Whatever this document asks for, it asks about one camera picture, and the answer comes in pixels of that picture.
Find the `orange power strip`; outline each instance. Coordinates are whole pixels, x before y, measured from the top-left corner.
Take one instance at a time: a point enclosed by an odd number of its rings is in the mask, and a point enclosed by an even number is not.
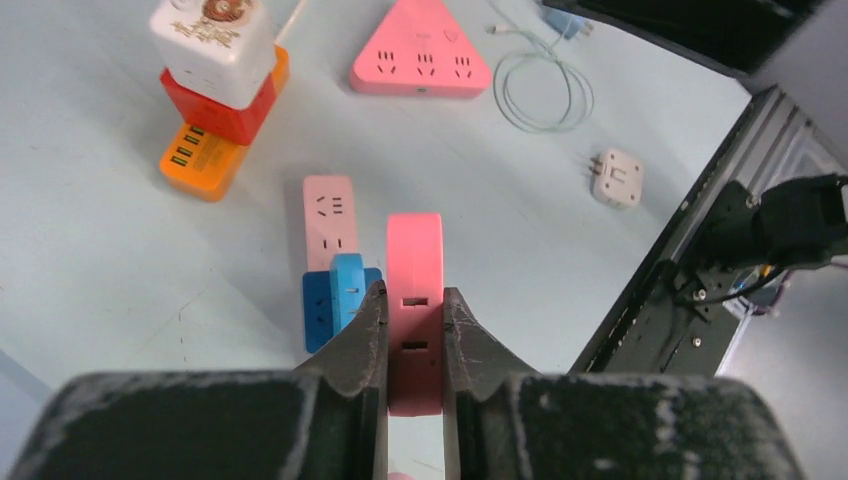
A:
[[[277,47],[277,65],[271,78],[275,95],[279,97],[289,78],[288,52],[281,47]],[[177,190],[217,202],[230,189],[249,148],[183,124],[162,155],[159,169]]]

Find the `white table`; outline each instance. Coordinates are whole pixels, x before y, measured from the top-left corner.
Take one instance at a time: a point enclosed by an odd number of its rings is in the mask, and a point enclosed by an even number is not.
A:
[[[295,8],[267,1],[280,25]],[[598,26],[558,47],[591,80],[594,115],[574,133],[527,134],[491,92],[352,93],[347,71],[389,3],[305,0],[281,39],[290,83],[228,196],[206,204],[158,172],[180,119],[146,33],[155,0],[50,3],[9,4],[0,33],[0,350],[53,388],[93,370],[302,361],[300,185],[316,173],[352,178],[371,266],[385,265],[389,213],[440,212],[446,284],[529,364],[565,371],[749,101]],[[490,65],[526,47],[484,32],[502,23],[485,0],[447,4]],[[509,12],[554,37],[529,4]],[[544,67],[523,81],[528,108],[563,98]],[[645,162],[634,210],[589,193],[588,159],[612,146]],[[392,465],[442,477],[439,418],[392,419],[390,435]]]

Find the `charging cable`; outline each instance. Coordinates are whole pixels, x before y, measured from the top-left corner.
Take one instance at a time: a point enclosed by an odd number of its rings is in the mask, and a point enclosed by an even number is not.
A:
[[[592,114],[595,107],[595,93],[586,76],[575,67],[562,61],[554,52],[554,47],[563,39],[565,32],[568,31],[568,26],[562,29],[563,33],[556,41],[548,44],[535,33],[517,28],[515,23],[508,18],[507,21],[512,26],[494,26],[487,30],[488,33],[522,36],[530,42],[533,50],[510,53],[501,58],[495,67],[492,90],[501,114],[517,128],[529,133],[562,133],[574,130]],[[556,66],[565,82],[567,91],[565,112],[554,121],[540,119],[521,108],[510,91],[512,75],[526,68],[532,62],[539,61]],[[575,103],[578,103],[575,102],[575,99],[578,98],[580,99],[578,102],[582,101],[582,105],[575,105]]]

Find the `red block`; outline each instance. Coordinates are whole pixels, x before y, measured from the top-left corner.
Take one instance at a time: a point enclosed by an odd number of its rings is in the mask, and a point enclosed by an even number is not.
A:
[[[162,72],[159,80],[185,123],[239,145],[250,145],[277,98],[271,75],[262,83],[253,103],[244,110],[227,107],[178,85],[168,69]]]

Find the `pink object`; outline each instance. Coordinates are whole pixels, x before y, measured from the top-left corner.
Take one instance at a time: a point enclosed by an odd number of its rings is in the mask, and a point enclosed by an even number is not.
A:
[[[356,253],[356,212],[353,184],[341,175],[310,175],[303,179],[306,220],[306,266],[310,272],[330,269],[337,253]]]
[[[362,93],[476,97],[492,71],[441,0],[398,0],[350,71]]]
[[[442,218],[389,216],[389,412],[398,417],[442,412]]]

